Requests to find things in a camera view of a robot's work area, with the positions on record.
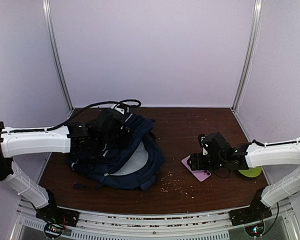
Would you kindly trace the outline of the pink smartphone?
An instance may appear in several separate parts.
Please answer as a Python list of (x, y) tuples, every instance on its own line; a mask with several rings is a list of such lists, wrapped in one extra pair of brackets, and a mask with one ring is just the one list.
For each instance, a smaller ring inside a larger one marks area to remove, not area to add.
[(182, 165), (199, 181), (204, 182), (209, 177), (212, 176), (211, 172), (204, 169), (204, 170), (191, 170), (190, 166), (188, 165), (188, 160), (190, 156), (185, 157), (181, 160)]

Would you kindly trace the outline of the navy blue student backpack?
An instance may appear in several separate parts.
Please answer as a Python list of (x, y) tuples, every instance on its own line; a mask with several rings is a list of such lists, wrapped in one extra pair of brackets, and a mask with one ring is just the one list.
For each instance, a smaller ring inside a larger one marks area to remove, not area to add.
[(112, 148), (87, 153), (68, 154), (65, 164), (75, 173), (95, 181), (95, 189), (108, 186), (120, 190), (148, 190), (158, 179), (166, 159), (152, 133), (153, 120), (127, 113), (125, 123), (130, 139), (123, 149)]

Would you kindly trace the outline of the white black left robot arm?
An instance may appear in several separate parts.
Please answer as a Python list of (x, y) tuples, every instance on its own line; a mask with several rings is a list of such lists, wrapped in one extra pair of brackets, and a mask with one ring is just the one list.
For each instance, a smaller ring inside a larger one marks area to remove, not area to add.
[(14, 157), (60, 153), (87, 154), (122, 146), (129, 134), (128, 107), (104, 108), (97, 118), (86, 123), (68, 122), (44, 128), (13, 128), (0, 121), (0, 182), (27, 199), (36, 211), (51, 222), (62, 218), (54, 194), (35, 183), (14, 161)]

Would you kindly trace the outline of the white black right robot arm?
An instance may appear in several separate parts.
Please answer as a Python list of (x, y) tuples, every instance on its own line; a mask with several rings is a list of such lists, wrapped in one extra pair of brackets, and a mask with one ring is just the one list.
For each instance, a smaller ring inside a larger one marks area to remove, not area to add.
[(249, 220), (258, 220), (267, 209), (300, 191), (300, 137), (280, 142), (261, 143), (253, 140), (231, 147), (219, 133), (201, 134), (202, 151), (192, 153), (187, 165), (192, 171), (249, 170), (263, 166), (296, 165), (297, 168), (278, 182), (256, 192), (246, 210)]

